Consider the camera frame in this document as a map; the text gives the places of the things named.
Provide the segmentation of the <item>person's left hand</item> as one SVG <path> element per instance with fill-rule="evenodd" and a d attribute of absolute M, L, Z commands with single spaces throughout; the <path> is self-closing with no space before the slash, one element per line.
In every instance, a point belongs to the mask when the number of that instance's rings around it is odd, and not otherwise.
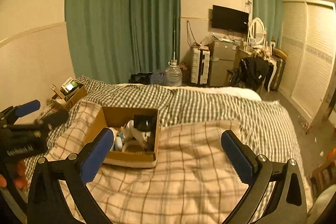
<path fill-rule="evenodd" d="M 7 187 L 7 180 L 3 176 L 3 168 L 1 166 L 1 175 L 0 175 L 0 187 L 6 188 Z M 23 159 L 19 160 L 15 164 L 15 175 L 12 179 L 13 183 L 18 189 L 27 190 L 28 189 L 28 182 L 26 179 L 26 164 Z"/>

